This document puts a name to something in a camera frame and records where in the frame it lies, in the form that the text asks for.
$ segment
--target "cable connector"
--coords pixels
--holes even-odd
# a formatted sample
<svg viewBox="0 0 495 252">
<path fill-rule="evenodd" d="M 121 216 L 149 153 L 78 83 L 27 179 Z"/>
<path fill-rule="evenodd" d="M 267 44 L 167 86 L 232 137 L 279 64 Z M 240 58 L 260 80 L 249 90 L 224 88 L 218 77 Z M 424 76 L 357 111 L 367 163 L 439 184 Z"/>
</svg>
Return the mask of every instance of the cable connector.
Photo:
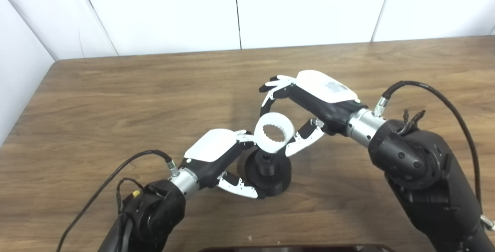
<svg viewBox="0 0 495 252">
<path fill-rule="evenodd" d="M 483 224 L 483 227 L 488 231 L 495 231 L 495 222 L 488 219 L 485 215 L 481 215 L 481 224 Z"/>
<path fill-rule="evenodd" d="M 170 170 L 172 177 L 176 177 L 179 175 L 179 171 L 177 170 L 177 167 L 175 166 L 175 163 L 173 161 L 167 162 L 167 167 Z"/>
<path fill-rule="evenodd" d="M 387 99 L 383 96 L 380 97 L 380 100 L 378 100 L 378 103 L 375 106 L 375 111 L 373 112 L 373 114 L 376 117 L 381 117 L 383 115 L 383 112 L 385 111 L 385 107 L 387 107 L 388 102 L 389 102 L 389 99 Z"/>
</svg>

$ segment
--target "white wall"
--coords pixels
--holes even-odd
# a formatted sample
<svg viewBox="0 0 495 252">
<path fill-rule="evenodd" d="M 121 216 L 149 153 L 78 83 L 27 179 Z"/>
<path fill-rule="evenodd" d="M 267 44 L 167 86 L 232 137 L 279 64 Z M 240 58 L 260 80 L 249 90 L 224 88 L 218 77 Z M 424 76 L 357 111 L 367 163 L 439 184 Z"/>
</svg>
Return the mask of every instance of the white wall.
<svg viewBox="0 0 495 252">
<path fill-rule="evenodd" d="M 0 0 L 0 146 L 54 62 L 8 0 Z"/>
<path fill-rule="evenodd" d="M 236 0 L 91 0 L 120 55 L 240 49 Z"/>
<path fill-rule="evenodd" d="M 242 48 L 369 42 L 383 0 L 237 0 Z"/>
<path fill-rule="evenodd" d="M 495 0 L 0 0 L 0 144 L 54 60 L 490 33 Z"/>
<path fill-rule="evenodd" d="M 58 59 L 116 56 L 89 0 L 11 0 Z"/>
<path fill-rule="evenodd" d="M 375 41 L 488 35 L 495 0 L 387 0 Z"/>
</svg>

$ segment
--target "white fingertip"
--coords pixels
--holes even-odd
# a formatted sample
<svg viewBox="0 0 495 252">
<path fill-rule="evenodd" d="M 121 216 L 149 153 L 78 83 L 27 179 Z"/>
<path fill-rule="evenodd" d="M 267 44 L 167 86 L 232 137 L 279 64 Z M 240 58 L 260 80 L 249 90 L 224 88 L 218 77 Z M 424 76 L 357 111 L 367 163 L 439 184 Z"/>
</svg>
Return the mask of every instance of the white fingertip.
<svg viewBox="0 0 495 252">
<path fill-rule="evenodd" d="M 239 142 L 254 142 L 254 135 L 249 135 L 249 134 L 238 135 L 237 140 Z"/>
<path fill-rule="evenodd" d="M 278 86 L 280 84 L 280 81 L 271 81 L 271 82 L 266 82 L 265 86 Z"/>
<path fill-rule="evenodd" d="M 263 100 L 263 104 L 261 104 L 261 107 L 262 107 L 262 108 L 263 108 L 263 107 L 265 107 L 265 104 L 267 103 L 268 99 L 271 99 L 271 96 L 272 96 L 272 91 L 270 90 L 270 91 L 267 93 L 267 95 L 266 95 L 266 97 L 265 97 L 265 100 Z"/>
<path fill-rule="evenodd" d="M 248 132 L 247 130 L 237 130 L 237 131 L 234 131 L 234 133 L 236 135 L 242 135 L 242 134 L 246 134 L 246 132 Z"/>
<path fill-rule="evenodd" d="M 279 80 L 290 80 L 290 79 L 294 79 L 294 78 L 292 78 L 291 76 L 277 75 L 277 79 L 279 79 Z"/>
</svg>

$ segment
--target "wooden table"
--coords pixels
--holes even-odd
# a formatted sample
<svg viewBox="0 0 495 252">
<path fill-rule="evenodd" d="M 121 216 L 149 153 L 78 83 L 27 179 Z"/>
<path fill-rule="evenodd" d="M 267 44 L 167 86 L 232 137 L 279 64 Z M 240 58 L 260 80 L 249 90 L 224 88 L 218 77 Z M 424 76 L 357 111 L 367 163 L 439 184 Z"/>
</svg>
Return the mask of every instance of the wooden table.
<svg viewBox="0 0 495 252">
<path fill-rule="evenodd" d="M 258 87 L 276 74 L 295 76 L 305 69 L 329 74 L 370 106 L 400 79 L 442 91 L 477 143 L 484 210 L 495 218 L 494 63 L 493 36 L 61 60 L 0 150 L 1 250 L 54 251 L 83 204 L 127 157 L 158 148 L 180 163 L 210 129 L 253 130 L 265 97 Z M 392 98 L 386 117 L 401 118 L 405 108 L 426 109 L 420 127 L 447 140 L 472 182 L 468 146 L 450 111 L 430 93 L 405 88 Z M 296 127 L 311 117 L 289 100 L 272 111 L 286 114 Z M 279 197 L 196 193 L 166 251 L 343 243 L 433 250 L 408 222 L 366 149 L 351 139 L 326 136 L 291 160 L 292 184 Z M 169 174 L 161 159 L 149 156 L 123 176 L 147 183 Z M 63 251 L 97 250 L 115 220 L 115 186 L 113 181 L 79 221 Z M 490 237 L 495 241 L 495 234 Z"/>
</svg>

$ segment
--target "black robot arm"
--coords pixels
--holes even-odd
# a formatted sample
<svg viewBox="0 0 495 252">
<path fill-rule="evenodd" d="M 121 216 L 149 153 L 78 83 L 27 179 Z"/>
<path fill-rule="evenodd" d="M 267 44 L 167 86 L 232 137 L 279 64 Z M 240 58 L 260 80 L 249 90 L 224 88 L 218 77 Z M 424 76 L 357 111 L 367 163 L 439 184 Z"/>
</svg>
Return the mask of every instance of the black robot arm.
<svg viewBox="0 0 495 252">
<path fill-rule="evenodd" d="M 296 78 L 273 77 L 262 86 L 260 92 L 268 93 L 261 114 L 267 113 L 276 99 L 288 97 L 317 116 L 327 134 L 348 136 L 366 147 L 371 162 L 384 171 L 412 224 L 430 239 L 437 252 L 495 252 L 485 233 L 485 227 L 495 226 L 482 215 L 477 200 L 481 194 L 474 194 L 444 139 L 419 130 L 417 121 L 424 111 L 411 122 L 381 117 L 392 93 L 404 85 L 434 93 L 456 115 L 472 147 L 478 193 L 479 166 L 469 131 L 453 105 L 426 84 L 396 83 L 371 111 L 346 86 L 323 73 L 306 70 Z"/>
<path fill-rule="evenodd" d="M 242 151 L 253 145 L 253 138 L 247 130 L 213 129 L 186 151 L 179 168 L 160 150 L 148 150 L 130 157 L 110 175 L 67 227 L 60 238 L 57 252 L 60 252 L 69 231 L 102 190 L 127 164 L 143 155 L 155 154 L 164 158 L 172 176 L 145 187 L 132 178 L 123 178 L 119 182 L 116 192 L 117 220 L 99 252 L 161 252 L 169 234 L 184 218 L 186 200 L 206 187 L 219 187 L 243 197 L 263 199 L 265 193 L 262 190 L 225 170 Z M 120 185 L 124 181 L 134 182 L 140 190 L 121 201 Z"/>
<path fill-rule="evenodd" d="M 403 125 L 384 123 L 368 152 L 414 227 L 437 252 L 495 252 L 481 206 L 447 143 L 423 130 L 398 136 Z"/>
</svg>

